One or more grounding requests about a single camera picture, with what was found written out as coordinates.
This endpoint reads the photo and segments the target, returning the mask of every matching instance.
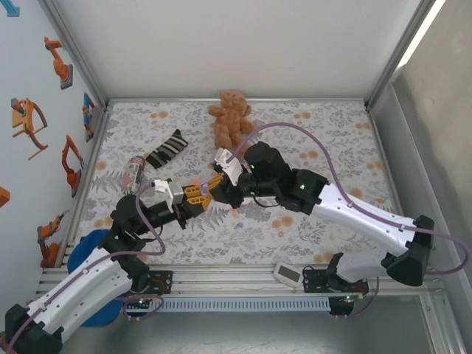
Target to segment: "gray floor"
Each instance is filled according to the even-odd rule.
[[[327,313],[162,313],[80,328],[64,354],[430,353],[416,302],[380,298],[365,316]]]

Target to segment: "patterned mat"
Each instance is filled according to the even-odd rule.
[[[122,197],[120,184],[128,160],[146,156],[179,128],[189,146],[167,165],[155,170],[147,164],[142,185],[155,178],[172,178],[181,185],[201,183],[214,174],[209,166],[215,155],[207,102],[117,103],[108,122],[91,190],[76,240],[111,225],[110,213]],[[253,103],[248,116],[256,126],[292,122],[314,133],[329,150],[344,188],[390,212],[392,203],[375,147],[374,133],[363,103]],[[277,148],[291,167],[306,168],[331,178],[326,158],[306,136],[290,128],[270,128],[254,141]],[[163,201],[152,190],[143,195],[150,206]],[[263,209],[250,202],[238,211],[212,203],[189,222],[164,227],[167,252],[145,258],[147,263],[172,264],[270,264],[327,263],[333,253],[371,249],[363,235],[314,216],[281,207]],[[147,251],[158,251],[151,243]]]

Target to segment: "table surface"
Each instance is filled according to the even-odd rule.
[[[214,172],[214,117],[207,107],[214,102],[115,103],[108,121],[91,189],[75,240],[94,229],[111,225],[110,213],[123,196],[120,185],[129,159],[146,156],[180,129],[189,146],[165,166],[147,164],[142,185],[156,178],[171,178],[182,185],[202,183]],[[364,104],[359,102],[252,103],[248,116],[256,126],[292,122],[315,134],[327,147],[346,191],[382,209],[394,212],[375,133]],[[292,168],[305,168],[332,179],[327,160],[307,136],[286,128],[259,132],[253,142],[277,148]],[[150,206],[163,195],[147,191],[142,200]],[[261,202],[273,203],[271,200]],[[167,252],[145,257],[147,263],[166,264],[292,264],[327,263],[333,253],[357,252],[375,247],[336,223],[293,213],[281,207],[263,209],[250,202],[237,211],[215,203],[192,219],[187,229],[177,223],[164,227]],[[158,251],[148,244],[145,251]]]

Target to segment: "black and gray sock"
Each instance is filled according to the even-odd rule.
[[[149,154],[146,161],[153,165],[154,168],[160,168],[176,157],[188,144],[189,143],[182,138],[180,130],[176,129],[168,140]]]

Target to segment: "brown teddy bear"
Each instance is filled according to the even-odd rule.
[[[222,91],[219,95],[221,107],[211,105],[208,113],[216,117],[215,120],[215,148],[237,148],[243,141],[241,133],[251,133],[256,127],[246,119],[251,113],[251,106],[246,102],[244,95],[238,91]],[[243,156],[248,150],[246,143],[239,152]]]

